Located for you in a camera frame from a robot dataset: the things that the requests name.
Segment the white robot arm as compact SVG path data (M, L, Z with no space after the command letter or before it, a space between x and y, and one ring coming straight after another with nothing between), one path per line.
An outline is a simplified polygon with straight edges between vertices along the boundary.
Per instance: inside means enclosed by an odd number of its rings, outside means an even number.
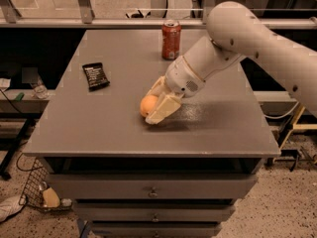
M254 61L317 115L317 52L274 33L247 7L232 1L210 11L206 31L149 90L157 101L144 113L147 123L170 116L183 98L194 96L208 78L242 58Z

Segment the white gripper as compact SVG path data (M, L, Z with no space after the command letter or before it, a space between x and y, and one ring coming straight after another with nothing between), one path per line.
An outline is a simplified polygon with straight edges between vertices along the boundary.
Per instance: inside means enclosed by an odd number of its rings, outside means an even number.
M167 68L165 76L161 76L147 93L147 95L156 96L158 101L146 117L146 122L158 124L180 108L180 98L170 94L171 92L189 98L204 86L205 81L192 70L185 57L178 57Z

